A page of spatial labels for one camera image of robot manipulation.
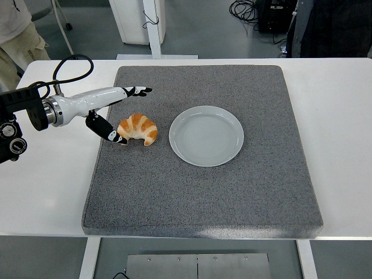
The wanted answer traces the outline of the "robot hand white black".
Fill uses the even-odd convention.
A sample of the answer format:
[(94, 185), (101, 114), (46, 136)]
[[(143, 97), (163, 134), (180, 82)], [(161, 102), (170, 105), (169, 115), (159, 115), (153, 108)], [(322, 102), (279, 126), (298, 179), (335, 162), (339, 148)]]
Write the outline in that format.
[(146, 96), (152, 89), (148, 87), (107, 87), (84, 92), (72, 97), (55, 95), (45, 101), (51, 108), (55, 127), (69, 124), (75, 117), (85, 118), (86, 126), (101, 138), (120, 144), (127, 139), (119, 135), (113, 126), (96, 112), (102, 108), (121, 102), (131, 96)]

